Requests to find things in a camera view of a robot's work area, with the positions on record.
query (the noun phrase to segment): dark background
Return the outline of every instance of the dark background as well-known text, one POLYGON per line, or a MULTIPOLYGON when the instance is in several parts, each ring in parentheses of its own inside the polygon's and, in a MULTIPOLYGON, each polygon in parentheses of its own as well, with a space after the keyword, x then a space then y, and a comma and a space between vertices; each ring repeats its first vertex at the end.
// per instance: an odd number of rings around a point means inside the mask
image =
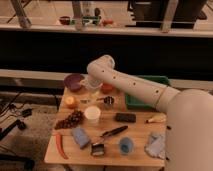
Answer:
POLYGON ((213 38, 0 31, 0 68, 86 73, 109 54, 128 74, 213 80, 213 38))

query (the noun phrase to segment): knife handle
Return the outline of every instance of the knife handle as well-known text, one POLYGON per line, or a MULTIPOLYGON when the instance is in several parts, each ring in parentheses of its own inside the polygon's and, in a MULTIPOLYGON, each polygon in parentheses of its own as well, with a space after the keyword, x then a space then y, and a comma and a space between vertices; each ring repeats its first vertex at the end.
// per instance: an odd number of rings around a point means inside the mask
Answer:
POLYGON ((111 133, 111 135, 116 135, 116 134, 118 134, 118 133, 124 131, 124 130, 127 129, 127 128, 128 128, 128 126, 125 125, 125 126, 122 126, 122 127, 115 128, 115 129, 111 130, 110 133, 111 133))

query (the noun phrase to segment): white cup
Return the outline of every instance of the white cup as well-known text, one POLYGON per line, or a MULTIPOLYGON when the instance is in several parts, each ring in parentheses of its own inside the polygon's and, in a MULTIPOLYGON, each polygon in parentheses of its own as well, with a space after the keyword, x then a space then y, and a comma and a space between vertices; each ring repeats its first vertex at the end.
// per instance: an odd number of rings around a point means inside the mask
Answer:
POLYGON ((85 109, 84 115, 89 123, 97 125, 101 115, 101 110, 97 106, 89 106, 85 109))

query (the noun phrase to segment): green bin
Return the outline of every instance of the green bin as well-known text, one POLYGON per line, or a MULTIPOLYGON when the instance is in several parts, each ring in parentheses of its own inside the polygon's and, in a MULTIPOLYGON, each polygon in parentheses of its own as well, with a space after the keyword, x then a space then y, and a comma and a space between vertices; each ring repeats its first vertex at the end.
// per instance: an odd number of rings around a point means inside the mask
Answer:
MULTIPOLYGON (((144 78, 150 81, 154 81, 157 83, 165 84, 165 85, 170 85, 169 79, 166 76, 148 76, 148 75, 138 75, 137 77, 139 78, 144 78)), ((145 104, 144 102, 136 99, 133 96, 130 96, 129 94, 125 93, 125 103, 127 109, 148 109, 152 108, 151 106, 145 104)))

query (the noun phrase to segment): blue cup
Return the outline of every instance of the blue cup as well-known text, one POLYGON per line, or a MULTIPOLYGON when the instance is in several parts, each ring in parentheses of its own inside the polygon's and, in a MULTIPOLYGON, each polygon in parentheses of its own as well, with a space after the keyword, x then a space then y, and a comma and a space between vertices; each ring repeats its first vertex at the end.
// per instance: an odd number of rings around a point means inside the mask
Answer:
POLYGON ((134 143, 130 138, 124 137, 120 140, 119 149, 122 155, 127 155, 131 153, 133 148, 134 148, 134 143))

